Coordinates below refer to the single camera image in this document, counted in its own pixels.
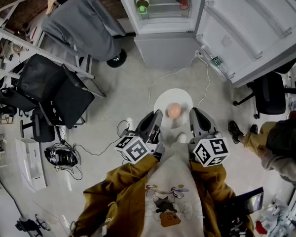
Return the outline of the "white plastic bag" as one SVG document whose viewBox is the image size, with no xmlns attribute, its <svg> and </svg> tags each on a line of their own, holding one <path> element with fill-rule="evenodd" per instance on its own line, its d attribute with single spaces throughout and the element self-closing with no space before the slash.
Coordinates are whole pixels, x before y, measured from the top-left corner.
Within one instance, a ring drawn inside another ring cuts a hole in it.
<svg viewBox="0 0 296 237">
<path fill-rule="evenodd" d="M 267 208 L 261 210 L 256 221 L 256 231 L 263 237 L 289 237 L 290 213 L 286 203 L 273 199 Z"/>
</svg>

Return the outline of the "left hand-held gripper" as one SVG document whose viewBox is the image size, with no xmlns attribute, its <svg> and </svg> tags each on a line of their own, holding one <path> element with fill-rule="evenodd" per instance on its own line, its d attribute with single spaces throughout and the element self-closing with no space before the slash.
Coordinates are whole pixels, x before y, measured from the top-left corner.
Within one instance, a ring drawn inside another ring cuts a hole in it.
<svg viewBox="0 0 296 237">
<path fill-rule="evenodd" d="M 162 118 L 161 110 L 150 112 L 140 121 L 135 132 L 124 130 L 114 146 L 115 151 L 129 163 L 137 163 L 146 155 L 153 155 L 161 161 L 165 152 L 159 141 Z"/>
</svg>

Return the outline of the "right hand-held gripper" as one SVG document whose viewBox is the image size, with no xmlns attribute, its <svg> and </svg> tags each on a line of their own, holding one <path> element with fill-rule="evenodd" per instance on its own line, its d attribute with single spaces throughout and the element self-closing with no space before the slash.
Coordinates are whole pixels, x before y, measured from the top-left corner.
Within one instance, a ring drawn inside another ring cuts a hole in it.
<svg viewBox="0 0 296 237">
<path fill-rule="evenodd" d="M 193 160 L 202 164 L 203 167 L 222 164 L 230 155 L 230 151 L 226 138 L 217 132 L 215 121 L 206 112 L 196 107 L 190 110 L 189 121 L 194 138 L 187 147 Z"/>
</svg>

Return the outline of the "white metal shelf rack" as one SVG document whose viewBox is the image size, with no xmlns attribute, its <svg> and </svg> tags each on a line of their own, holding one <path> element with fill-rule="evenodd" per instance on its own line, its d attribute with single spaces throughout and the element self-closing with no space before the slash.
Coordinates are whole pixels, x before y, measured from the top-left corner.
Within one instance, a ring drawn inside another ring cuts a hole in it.
<svg viewBox="0 0 296 237">
<path fill-rule="evenodd" d="M 90 55 L 85 55 L 82 62 L 79 62 L 78 56 L 74 56 L 72 62 L 59 58 L 39 47 L 44 35 L 45 33 L 41 32 L 38 40 L 33 44 L 0 28 L 0 81 L 3 80 L 3 86 L 11 86 L 12 79 L 19 79 L 20 73 L 13 70 L 35 54 L 46 57 L 58 65 L 64 64 L 82 80 L 95 78 L 91 74 L 93 58 Z"/>
</svg>

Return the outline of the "white round plate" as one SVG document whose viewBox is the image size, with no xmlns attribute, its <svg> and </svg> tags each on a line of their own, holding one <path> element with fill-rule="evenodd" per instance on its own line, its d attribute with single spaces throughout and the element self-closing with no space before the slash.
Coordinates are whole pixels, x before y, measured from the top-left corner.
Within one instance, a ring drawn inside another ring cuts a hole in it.
<svg viewBox="0 0 296 237">
<path fill-rule="evenodd" d="M 181 114 L 177 119 L 171 119 L 167 116 L 166 108 L 171 103 L 179 103 L 181 106 Z M 192 107 L 193 101 L 191 96 L 183 89 L 173 88 L 163 92 L 157 98 L 154 105 L 154 111 L 162 111 L 162 127 L 175 129 L 183 126 L 189 120 L 189 112 Z"/>
</svg>

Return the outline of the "black folding stand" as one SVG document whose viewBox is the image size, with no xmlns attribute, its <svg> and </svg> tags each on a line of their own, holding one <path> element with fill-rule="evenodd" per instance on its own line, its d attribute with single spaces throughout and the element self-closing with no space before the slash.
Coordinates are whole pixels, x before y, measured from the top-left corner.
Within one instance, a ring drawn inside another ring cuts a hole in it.
<svg viewBox="0 0 296 237">
<path fill-rule="evenodd" d="M 23 232 L 36 232 L 35 237 L 43 236 L 41 230 L 51 231 L 50 226 L 38 214 L 35 214 L 35 220 L 28 219 L 27 221 L 18 220 L 15 224 L 16 229 Z"/>
</svg>

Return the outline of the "black screen device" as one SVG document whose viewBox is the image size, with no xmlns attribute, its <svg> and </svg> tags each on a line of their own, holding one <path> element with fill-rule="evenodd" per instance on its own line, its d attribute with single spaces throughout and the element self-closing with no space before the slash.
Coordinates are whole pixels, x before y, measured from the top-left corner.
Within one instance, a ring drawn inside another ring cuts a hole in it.
<svg viewBox="0 0 296 237">
<path fill-rule="evenodd" d="M 262 209 L 263 187 L 238 195 L 226 204 L 226 230 L 228 237 L 245 237 L 245 230 L 240 230 L 246 216 Z"/>
</svg>

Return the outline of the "black rubber wheel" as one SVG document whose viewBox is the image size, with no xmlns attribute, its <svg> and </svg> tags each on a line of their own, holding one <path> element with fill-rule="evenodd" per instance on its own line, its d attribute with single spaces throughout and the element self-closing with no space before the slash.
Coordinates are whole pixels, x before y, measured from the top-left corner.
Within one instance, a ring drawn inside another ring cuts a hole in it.
<svg viewBox="0 0 296 237">
<path fill-rule="evenodd" d="M 118 68 L 122 66 L 127 59 L 127 54 L 124 49 L 114 58 L 107 61 L 107 65 L 112 68 Z"/>
</svg>

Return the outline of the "brown egg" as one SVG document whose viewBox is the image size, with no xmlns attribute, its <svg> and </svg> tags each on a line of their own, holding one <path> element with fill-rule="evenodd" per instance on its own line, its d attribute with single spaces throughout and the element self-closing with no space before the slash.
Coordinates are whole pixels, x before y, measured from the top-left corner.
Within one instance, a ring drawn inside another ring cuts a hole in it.
<svg viewBox="0 0 296 237">
<path fill-rule="evenodd" d="M 179 103 L 171 103 L 166 108 L 167 116 L 170 119 L 177 119 L 181 114 L 181 106 Z"/>
</svg>

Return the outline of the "black mesh office chair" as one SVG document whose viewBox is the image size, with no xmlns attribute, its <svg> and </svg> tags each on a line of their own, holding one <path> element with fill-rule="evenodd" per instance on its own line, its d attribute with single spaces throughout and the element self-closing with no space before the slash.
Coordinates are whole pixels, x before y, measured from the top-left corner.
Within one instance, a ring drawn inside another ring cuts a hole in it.
<svg viewBox="0 0 296 237">
<path fill-rule="evenodd" d="M 60 126 L 73 128 L 95 99 L 76 73 L 38 54 L 25 64 L 16 89 L 34 104 L 31 125 L 37 142 L 52 142 Z"/>
</svg>

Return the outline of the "black swivel chair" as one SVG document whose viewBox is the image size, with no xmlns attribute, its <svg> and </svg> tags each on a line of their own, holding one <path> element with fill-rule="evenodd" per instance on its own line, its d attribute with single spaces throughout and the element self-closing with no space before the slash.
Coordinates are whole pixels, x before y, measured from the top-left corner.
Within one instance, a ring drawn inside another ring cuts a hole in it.
<svg viewBox="0 0 296 237">
<path fill-rule="evenodd" d="M 239 106 L 247 100 L 255 97 L 256 110 L 255 119 L 260 118 L 260 114 L 280 115 L 286 111 L 285 94 L 296 95 L 296 82 L 294 88 L 285 88 L 281 75 L 277 72 L 270 72 L 247 84 L 252 93 L 243 100 L 234 101 L 234 106 Z"/>
</svg>

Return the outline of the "person's cream printed sweatshirt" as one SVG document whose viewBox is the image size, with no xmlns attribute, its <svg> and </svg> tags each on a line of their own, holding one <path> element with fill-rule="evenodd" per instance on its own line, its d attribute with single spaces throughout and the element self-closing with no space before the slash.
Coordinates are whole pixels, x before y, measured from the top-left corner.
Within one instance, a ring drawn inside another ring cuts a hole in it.
<svg viewBox="0 0 296 237">
<path fill-rule="evenodd" d="M 166 156 L 148 174 L 140 237 L 204 237 L 202 202 L 188 159 Z"/>
</svg>

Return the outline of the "white cardboard box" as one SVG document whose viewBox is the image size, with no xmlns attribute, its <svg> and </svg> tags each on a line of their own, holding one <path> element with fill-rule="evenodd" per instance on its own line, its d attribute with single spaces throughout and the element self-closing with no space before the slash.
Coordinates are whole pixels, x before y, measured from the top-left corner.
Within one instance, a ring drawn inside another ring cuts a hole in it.
<svg viewBox="0 0 296 237">
<path fill-rule="evenodd" d="M 15 139 L 22 182 L 33 193 L 46 188 L 40 143 L 31 138 Z"/>
</svg>

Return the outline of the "grey fabric cover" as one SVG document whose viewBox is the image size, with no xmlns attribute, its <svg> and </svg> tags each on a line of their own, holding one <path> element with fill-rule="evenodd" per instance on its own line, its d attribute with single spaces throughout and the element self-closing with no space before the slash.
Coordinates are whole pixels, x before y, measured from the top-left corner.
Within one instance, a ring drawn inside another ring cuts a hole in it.
<svg viewBox="0 0 296 237">
<path fill-rule="evenodd" d="M 125 30 L 98 0 L 68 0 L 45 15 L 41 27 L 48 36 L 72 55 L 78 50 L 98 61 L 109 61 L 122 49 L 107 28 L 121 36 Z"/>
</svg>

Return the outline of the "person's left forearm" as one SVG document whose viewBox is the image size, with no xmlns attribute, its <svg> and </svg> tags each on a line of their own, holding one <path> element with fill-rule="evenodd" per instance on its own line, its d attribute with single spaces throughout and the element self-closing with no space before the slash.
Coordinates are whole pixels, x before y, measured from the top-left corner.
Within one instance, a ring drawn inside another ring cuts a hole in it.
<svg viewBox="0 0 296 237">
<path fill-rule="evenodd" d="M 121 191 L 143 179 L 157 163 L 158 160 L 148 154 L 136 164 L 126 163 L 109 171 L 104 181 L 83 192 L 85 207 L 107 205 L 115 201 Z"/>
</svg>

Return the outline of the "white refrigerator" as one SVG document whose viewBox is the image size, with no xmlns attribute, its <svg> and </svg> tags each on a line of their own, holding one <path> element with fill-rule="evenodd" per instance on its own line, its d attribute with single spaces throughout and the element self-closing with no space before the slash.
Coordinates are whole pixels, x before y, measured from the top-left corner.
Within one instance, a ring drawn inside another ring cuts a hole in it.
<svg viewBox="0 0 296 237">
<path fill-rule="evenodd" d="M 148 68 L 180 69 L 201 55 L 239 87 L 296 58 L 296 0 L 190 0 L 187 10 L 150 0 L 145 20 L 135 0 L 121 2 Z"/>
</svg>

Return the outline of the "person's right forearm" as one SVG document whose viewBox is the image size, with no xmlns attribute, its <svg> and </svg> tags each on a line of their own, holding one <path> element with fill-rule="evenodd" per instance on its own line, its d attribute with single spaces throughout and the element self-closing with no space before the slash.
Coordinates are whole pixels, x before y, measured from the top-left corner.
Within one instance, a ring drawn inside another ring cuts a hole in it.
<svg viewBox="0 0 296 237">
<path fill-rule="evenodd" d="M 225 183 L 226 170 L 222 164 L 204 167 L 201 163 L 191 161 L 192 174 L 200 180 L 209 193 L 214 204 L 225 204 L 230 198 L 236 197 L 233 189 Z"/>
</svg>

